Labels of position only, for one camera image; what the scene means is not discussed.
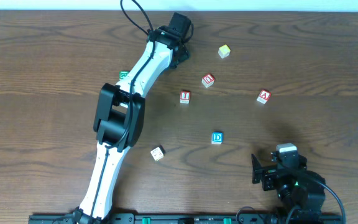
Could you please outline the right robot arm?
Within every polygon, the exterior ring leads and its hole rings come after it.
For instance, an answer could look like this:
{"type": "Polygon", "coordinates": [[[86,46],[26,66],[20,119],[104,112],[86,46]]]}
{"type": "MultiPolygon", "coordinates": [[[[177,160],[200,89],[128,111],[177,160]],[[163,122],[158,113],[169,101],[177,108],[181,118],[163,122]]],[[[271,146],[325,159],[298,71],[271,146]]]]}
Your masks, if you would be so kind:
{"type": "Polygon", "coordinates": [[[286,214],[276,222],[323,223],[325,179],[307,169],[307,158],[300,155],[292,143],[277,145],[271,156],[276,164],[263,167],[256,156],[251,155],[252,183],[261,183],[264,191],[277,192],[286,214]]]}

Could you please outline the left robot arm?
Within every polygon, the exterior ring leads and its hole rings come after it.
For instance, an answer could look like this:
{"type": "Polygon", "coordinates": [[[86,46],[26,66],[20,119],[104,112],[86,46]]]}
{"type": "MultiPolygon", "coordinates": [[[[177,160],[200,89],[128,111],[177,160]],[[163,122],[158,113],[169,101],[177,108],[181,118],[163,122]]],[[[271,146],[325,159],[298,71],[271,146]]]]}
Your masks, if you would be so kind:
{"type": "Polygon", "coordinates": [[[108,217],[122,163],[142,132],[145,97],[164,71],[189,59],[185,44],[193,29],[188,17],[174,13],[169,25],[149,30],[144,53],[128,76],[101,88],[93,124],[96,162],[73,223],[102,223],[108,217]]]}

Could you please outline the red A letter block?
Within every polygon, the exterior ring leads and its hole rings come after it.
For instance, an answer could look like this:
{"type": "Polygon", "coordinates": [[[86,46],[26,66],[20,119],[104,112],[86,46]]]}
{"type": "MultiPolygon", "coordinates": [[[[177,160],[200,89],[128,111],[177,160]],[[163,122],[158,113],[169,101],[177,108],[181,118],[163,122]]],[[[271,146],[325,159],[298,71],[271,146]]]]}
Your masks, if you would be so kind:
{"type": "Polygon", "coordinates": [[[261,90],[261,92],[259,93],[259,95],[257,97],[257,101],[259,103],[266,104],[266,102],[268,102],[271,95],[272,95],[271,92],[269,92],[267,90],[261,90]]]}

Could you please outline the red I letter block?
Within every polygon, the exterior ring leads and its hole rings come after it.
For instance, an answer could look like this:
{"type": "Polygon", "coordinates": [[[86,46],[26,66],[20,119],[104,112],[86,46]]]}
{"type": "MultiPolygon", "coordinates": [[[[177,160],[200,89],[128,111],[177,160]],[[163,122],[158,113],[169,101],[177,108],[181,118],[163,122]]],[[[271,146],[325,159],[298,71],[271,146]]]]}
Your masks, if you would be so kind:
{"type": "Polygon", "coordinates": [[[181,91],[180,93],[180,103],[182,104],[189,104],[190,103],[190,91],[181,91]]]}

